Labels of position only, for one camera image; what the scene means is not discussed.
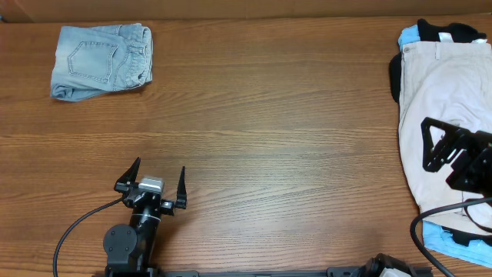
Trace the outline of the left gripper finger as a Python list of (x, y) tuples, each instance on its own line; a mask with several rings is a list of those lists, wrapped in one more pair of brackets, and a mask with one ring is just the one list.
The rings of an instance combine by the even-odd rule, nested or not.
[(119, 193), (128, 193), (138, 185), (136, 178), (141, 163), (141, 158), (137, 157), (130, 168), (116, 181), (114, 190)]
[(181, 174), (178, 181), (175, 207), (177, 209), (186, 209), (187, 204), (188, 204), (188, 197), (187, 197), (187, 191), (185, 186), (185, 167), (183, 166), (181, 168)]

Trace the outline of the light blue denim shorts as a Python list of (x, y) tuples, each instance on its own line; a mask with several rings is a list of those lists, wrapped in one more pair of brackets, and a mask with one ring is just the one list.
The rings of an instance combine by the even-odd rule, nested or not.
[(55, 51), (50, 96), (80, 102), (152, 82), (153, 37), (140, 23), (63, 26)]

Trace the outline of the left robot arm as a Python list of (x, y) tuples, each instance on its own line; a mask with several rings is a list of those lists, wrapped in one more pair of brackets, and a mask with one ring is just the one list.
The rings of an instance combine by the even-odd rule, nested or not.
[(163, 271), (151, 264), (161, 217), (173, 216), (178, 209), (187, 208), (185, 168), (181, 169), (176, 199), (171, 201), (162, 198), (163, 179), (146, 176), (139, 182), (136, 180), (140, 163), (140, 158), (135, 159), (114, 186), (132, 214), (128, 224), (114, 225), (105, 234), (106, 276), (163, 276)]

